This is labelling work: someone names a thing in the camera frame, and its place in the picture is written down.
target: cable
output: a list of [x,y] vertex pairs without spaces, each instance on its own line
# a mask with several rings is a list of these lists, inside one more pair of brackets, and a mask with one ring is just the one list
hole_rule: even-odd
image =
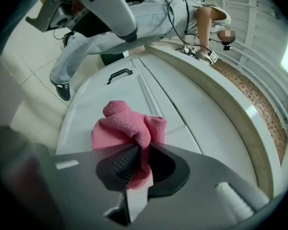
[[[196,37],[199,38],[198,35],[196,35],[196,34],[192,34],[192,33],[189,33],[189,34],[186,34],[186,35],[192,35],[192,36],[196,36]],[[215,41],[215,42],[218,42],[218,43],[222,43],[221,41],[217,41],[217,40],[214,40],[214,39],[212,39],[212,38],[210,38],[209,41]]]
[[62,40],[64,38],[64,36],[62,38],[57,38],[55,35],[54,35],[54,32],[56,31],[56,29],[53,30],[53,37],[57,40]]
[[186,3],[186,8],[187,8],[187,27],[186,27],[186,30],[184,31],[184,34],[186,35],[187,32],[188,32],[188,27],[189,27],[189,20],[190,20],[190,11],[189,11],[189,5],[188,5],[188,2],[187,0],[184,0],[185,3]]
[[168,3],[168,19],[169,19],[169,22],[171,23],[174,31],[176,32],[177,36],[179,37],[179,39],[180,39],[182,42],[184,42],[185,44],[187,44],[187,45],[190,45],[190,46],[200,46],[200,47],[203,47],[203,48],[207,49],[210,53],[212,53],[212,51],[211,51],[209,48],[207,48],[207,47],[205,47],[205,46],[202,46],[202,45],[200,45],[200,44],[189,44],[188,42],[186,42],[186,41],[181,37],[181,35],[180,35],[179,32],[177,31],[176,27],[175,27],[174,24],[173,24],[173,21],[171,20],[170,15],[169,15],[169,9],[170,9],[170,6],[171,6],[171,3],[172,3],[172,2],[173,2],[173,0],[171,0],[171,1]]

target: white curved surface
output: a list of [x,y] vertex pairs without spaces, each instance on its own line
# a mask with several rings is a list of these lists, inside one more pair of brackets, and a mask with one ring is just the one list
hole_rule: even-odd
[[220,106],[194,81],[161,58],[148,52],[138,58],[176,106],[202,154],[219,160],[258,186],[247,148]]
[[[234,84],[232,84],[228,79],[226,79],[223,75],[212,69],[211,67],[208,67],[202,62],[199,62],[198,60],[191,58],[187,55],[184,55],[180,52],[174,51],[169,48],[161,47],[161,46],[149,46],[145,48],[147,51],[157,55],[158,57],[162,58],[163,60],[167,61],[171,65],[175,66],[177,69],[179,69],[182,72],[188,72],[188,77],[192,79],[192,75],[194,73],[198,73],[200,71],[203,73],[203,76],[206,76],[208,79],[213,80],[218,86],[220,86],[222,89],[226,91],[232,97],[235,101],[235,103],[243,110],[244,114],[247,115],[248,119],[251,121],[253,128],[255,129],[256,133],[261,139],[263,148],[264,148],[264,153],[266,155],[266,158],[268,159],[269,162],[269,169],[270,172],[264,171],[267,170],[267,168],[264,167],[257,167],[256,175],[258,173],[262,172],[259,170],[263,170],[264,173],[271,173],[272,176],[272,186],[273,186],[273,195],[268,195],[268,196],[276,196],[279,193],[282,192],[282,186],[281,186],[281,166],[279,162],[279,157],[277,154],[276,146],[272,140],[272,137],[261,119],[260,115],[258,114],[257,110],[254,108],[252,103],[243,95],[242,92],[238,88],[235,87]],[[190,65],[194,67],[197,72],[192,72],[190,70]],[[247,132],[244,134],[240,133],[241,137],[244,139],[244,142],[246,143],[247,141]],[[258,144],[246,144],[247,149],[251,154],[255,155],[255,153],[262,152],[259,151],[260,147]],[[258,178],[258,182],[260,180],[264,181],[265,178]]]

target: light gray pants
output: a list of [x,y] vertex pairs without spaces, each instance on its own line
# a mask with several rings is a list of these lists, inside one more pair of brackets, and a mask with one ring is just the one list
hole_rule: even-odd
[[149,45],[165,37],[172,30],[166,2],[147,0],[131,6],[130,9],[138,24],[136,41],[126,43],[111,32],[90,38],[76,33],[69,38],[67,46],[57,59],[56,66],[50,73],[51,80],[55,83],[66,84],[87,55],[119,54],[138,46]]

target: person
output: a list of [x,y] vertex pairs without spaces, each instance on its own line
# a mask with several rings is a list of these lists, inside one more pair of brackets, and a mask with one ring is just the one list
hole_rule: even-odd
[[222,42],[235,40],[234,31],[229,30],[230,16],[217,6],[204,4],[201,0],[145,0],[130,7],[138,24],[137,39],[132,43],[126,43],[111,32],[90,38],[79,33],[69,33],[64,37],[65,48],[50,73],[50,80],[59,96],[65,101],[70,100],[69,81],[87,55],[119,54],[176,36],[168,18],[170,1],[169,16],[175,28],[182,36],[197,34],[202,53],[208,54],[210,33],[217,34]]

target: black sneaker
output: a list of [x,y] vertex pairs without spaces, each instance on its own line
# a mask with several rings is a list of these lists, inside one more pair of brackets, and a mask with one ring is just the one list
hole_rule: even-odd
[[51,83],[56,86],[57,92],[59,96],[64,100],[64,101],[69,101],[71,98],[71,92],[69,91],[69,83],[66,84],[59,84],[55,83],[50,79]]
[[69,32],[69,33],[64,35],[64,37],[63,37],[64,48],[67,46],[67,42],[68,42],[68,39],[70,38],[70,36],[74,35],[74,34],[75,34],[74,32]]

